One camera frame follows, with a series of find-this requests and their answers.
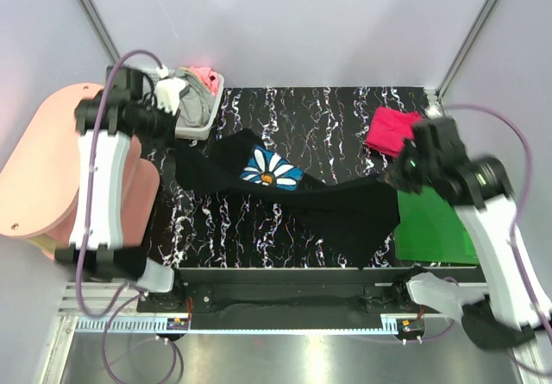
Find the black daisy print t-shirt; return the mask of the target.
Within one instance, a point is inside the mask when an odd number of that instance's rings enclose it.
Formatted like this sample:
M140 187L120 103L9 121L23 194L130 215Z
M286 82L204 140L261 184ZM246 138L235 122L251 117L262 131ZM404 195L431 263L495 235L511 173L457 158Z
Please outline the black daisy print t-shirt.
M215 142L208 154L175 143L175 179L199 195L249 195L281 205L357 268L398 227L396 189L369 175L327 186L266 148L250 129Z

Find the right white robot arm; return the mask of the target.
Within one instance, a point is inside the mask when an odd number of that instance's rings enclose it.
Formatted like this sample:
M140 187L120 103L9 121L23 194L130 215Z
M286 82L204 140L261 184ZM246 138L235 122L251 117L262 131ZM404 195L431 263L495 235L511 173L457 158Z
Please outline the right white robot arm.
M412 127L386 182L402 192L436 191L471 239L487 290L455 286L427 269L411 268L387 289L394 306L410 312L426 306L461 324L472 343L486 351L519 348L551 329L551 300L532 267L503 163L492 155L471 159L450 116Z

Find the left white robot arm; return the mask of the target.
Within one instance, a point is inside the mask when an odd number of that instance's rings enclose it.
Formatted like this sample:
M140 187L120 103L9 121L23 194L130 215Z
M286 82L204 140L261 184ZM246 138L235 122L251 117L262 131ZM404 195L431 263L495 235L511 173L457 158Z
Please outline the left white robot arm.
M126 280L156 293L170 312L179 310L186 290L172 269L154 262L139 245L130 246L122 228L125 162L134 138L173 138L179 116L178 93L166 66L155 75L128 66L108 67L108 90L82 98L74 111L78 133L77 212L65 249L54 259L76 274L102 281Z

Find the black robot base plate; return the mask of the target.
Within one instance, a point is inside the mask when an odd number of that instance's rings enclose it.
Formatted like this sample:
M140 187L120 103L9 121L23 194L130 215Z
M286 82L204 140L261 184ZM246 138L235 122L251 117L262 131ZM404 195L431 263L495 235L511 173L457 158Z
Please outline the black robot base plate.
M191 299L194 331L361 330L380 316L430 317L436 309L407 302L394 282L409 268L182 268L179 295L148 298L140 314L183 313Z

